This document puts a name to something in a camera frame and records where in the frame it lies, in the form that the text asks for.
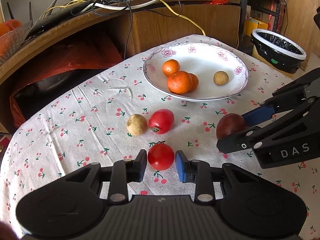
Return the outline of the dark purple tomato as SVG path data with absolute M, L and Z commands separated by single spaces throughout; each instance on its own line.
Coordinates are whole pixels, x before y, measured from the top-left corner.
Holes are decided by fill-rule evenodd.
M 241 115 L 230 113 L 220 119 L 216 127 L 216 137 L 218 140 L 223 139 L 230 134 L 235 134 L 246 130 L 247 123 Z

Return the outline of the oval red tomato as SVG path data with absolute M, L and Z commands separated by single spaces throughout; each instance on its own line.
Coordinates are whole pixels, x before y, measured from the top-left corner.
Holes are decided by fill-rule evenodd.
M 169 109 L 159 109 L 150 116 L 148 125 L 157 134 L 167 133 L 174 125 L 174 114 Z

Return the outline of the black wifi router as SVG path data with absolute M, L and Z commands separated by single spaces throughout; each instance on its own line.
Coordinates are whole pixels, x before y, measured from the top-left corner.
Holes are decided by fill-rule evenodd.
M 30 20 L 33 23 L 33 27 L 26 36 L 26 40 L 36 37 L 71 18 L 86 14 L 89 11 L 92 11 L 98 16 L 104 16 L 104 14 L 95 11 L 97 7 L 112 10 L 112 14 L 131 9 L 131 0 L 74 0 L 66 5 L 60 6 L 56 6 L 55 3 L 56 1 L 43 13 L 38 21 L 34 23 Z

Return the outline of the white floral plate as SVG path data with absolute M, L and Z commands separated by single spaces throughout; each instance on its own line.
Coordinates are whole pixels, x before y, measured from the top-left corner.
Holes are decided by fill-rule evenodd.
M 170 59 L 177 60 L 182 71 L 198 77 L 199 85 L 195 91 L 177 95 L 168 90 L 162 66 Z M 213 82 L 213 76 L 218 71 L 228 74 L 226 85 L 217 86 Z M 242 59 L 227 49 L 205 43 L 185 42 L 164 46 L 147 57 L 143 74 L 147 82 L 158 91 L 190 102 L 230 98 L 242 92 L 249 82 L 249 72 Z

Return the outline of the wooden desk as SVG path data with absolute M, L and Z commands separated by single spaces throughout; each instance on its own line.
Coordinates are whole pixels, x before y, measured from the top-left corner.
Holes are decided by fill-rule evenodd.
M 53 44 L 86 28 L 93 28 L 95 37 L 114 36 L 126 48 L 127 57 L 191 34 L 216 38 L 236 46 L 240 34 L 241 7 L 239 0 L 227 4 L 211 4 L 212 0 L 165 0 L 174 10 L 182 9 L 179 17 L 167 17 L 168 8 L 157 3 L 153 11 L 100 17 L 92 12 L 76 16 L 40 34 L 19 49 L 1 65 L 1 82 L 7 80 L 33 57 Z

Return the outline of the red plastic bag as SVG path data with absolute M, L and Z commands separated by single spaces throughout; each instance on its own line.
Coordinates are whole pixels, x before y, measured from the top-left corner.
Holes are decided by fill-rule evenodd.
M 10 110 L 15 127 L 23 124 L 27 115 L 22 112 L 15 96 L 22 89 L 45 78 L 76 69 L 108 69 L 123 60 L 113 42 L 78 38 L 64 39 L 49 47 L 18 70 L 10 95 Z

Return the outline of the glass fruit bowl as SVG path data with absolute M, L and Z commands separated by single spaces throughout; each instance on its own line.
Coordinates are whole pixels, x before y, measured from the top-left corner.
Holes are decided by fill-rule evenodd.
M 29 21 L 1 36 L 1 65 L 19 50 L 32 27 L 33 23 Z

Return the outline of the cherry print tablecloth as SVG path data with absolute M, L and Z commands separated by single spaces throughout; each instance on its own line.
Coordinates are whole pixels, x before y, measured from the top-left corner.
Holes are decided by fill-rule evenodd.
M 264 170 L 251 150 L 224 154 L 216 148 L 215 128 L 227 113 L 242 114 L 289 83 L 289 78 L 238 50 L 250 75 L 239 94 L 213 102 L 186 102 L 150 86 L 143 75 L 145 51 L 63 93 L 27 120 L 14 134 L 1 164 L 1 221 L 23 236 L 16 219 L 18 201 L 35 189 L 89 163 L 111 166 L 134 158 L 141 149 L 164 142 L 189 159 L 219 167 L 234 163 L 305 202 L 307 219 L 302 239 L 319 237 L 319 160 Z M 133 114 L 146 118 L 159 109 L 174 114 L 170 131 L 157 134 L 147 127 L 139 136 L 127 130 Z

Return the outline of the yellow trash bin black liner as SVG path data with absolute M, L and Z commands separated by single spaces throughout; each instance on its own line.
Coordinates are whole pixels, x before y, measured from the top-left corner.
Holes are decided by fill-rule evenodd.
M 260 57 L 283 72 L 295 74 L 306 60 L 306 52 L 302 47 L 278 33 L 253 29 L 251 41 Z

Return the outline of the small orange mandarin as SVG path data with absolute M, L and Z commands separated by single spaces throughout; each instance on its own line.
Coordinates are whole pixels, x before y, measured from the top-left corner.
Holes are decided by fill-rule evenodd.
M 178 72 L 180 70 L 180 63 L 175 59 L 165 61 L 162 66 L 162 71 L 165 76 Z
M 191 89 L 189 90 L 189 92 L 193 92 L 193 91 L 198 87 L 198 85 L 199 85 L 199 79 L 198 79 L 198 77 L 197 77 L 195 74 L 193 74 L 193 73 L 189 73 L 189 75 L 190 75 L 190 77 L 191 77 L 191 79 L 192 79 L 192 82 L 193 82 L 193 85 L 192 85 Z

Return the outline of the round red tomato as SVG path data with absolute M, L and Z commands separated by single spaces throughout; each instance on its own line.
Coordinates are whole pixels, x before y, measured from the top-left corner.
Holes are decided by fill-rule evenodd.
M 157 171 L 169 169 L 175 159 L 173 149 L 167 144 L 155 144 L 148 152 L 148 162 Z

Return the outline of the black metal shelf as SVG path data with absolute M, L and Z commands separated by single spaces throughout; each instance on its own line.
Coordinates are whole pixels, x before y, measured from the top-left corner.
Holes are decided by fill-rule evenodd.
M 266 22 L 271 31 L 277 30 L 280 8 L 283 0 L 229 0 L 227 4 L 205 4 L 210 9 L 204 15 L 204 24 L 199 25 L 208 37 L 215 38 L 236 48 L 243 40 L 248 40 L 248 20 L 255 16 L 264 17 L 268 13 L 271 22 Z

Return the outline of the larger orange mandarin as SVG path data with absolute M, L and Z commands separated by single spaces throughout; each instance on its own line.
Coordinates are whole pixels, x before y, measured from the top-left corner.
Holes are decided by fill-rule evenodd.
M 193 81 L 188 72 L 178 71 L 167 78 L 167 88 L 174 94 L 185 94 L 192 89 Z

